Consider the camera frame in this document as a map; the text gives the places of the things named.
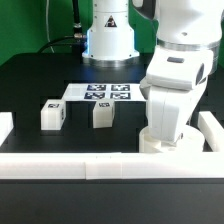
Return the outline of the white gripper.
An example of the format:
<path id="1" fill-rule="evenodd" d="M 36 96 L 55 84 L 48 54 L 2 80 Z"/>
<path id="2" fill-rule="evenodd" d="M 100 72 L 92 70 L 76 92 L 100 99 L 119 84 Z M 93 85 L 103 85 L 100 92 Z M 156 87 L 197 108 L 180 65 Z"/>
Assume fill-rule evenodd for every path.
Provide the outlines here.
<path id="1" fill-rule="evenodd" d="M 140 81 L 152 138 L 177 141 L 205 91 L 212 65 L 211 50 L 155 48 L 146 76 Z"/>

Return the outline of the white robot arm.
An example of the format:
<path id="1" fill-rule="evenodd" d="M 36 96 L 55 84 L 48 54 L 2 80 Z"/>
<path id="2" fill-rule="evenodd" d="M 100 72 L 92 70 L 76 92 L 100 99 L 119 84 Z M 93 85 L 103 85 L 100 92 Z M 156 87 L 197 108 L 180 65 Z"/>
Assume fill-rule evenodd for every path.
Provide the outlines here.
<path id="1" fill-rule="evenodd" d="M 91 0 L 83 59 L 117 65 L 151 53 L 140 82 L 150 135 L 174 142 L 218 63 L 224 0 Z"/>

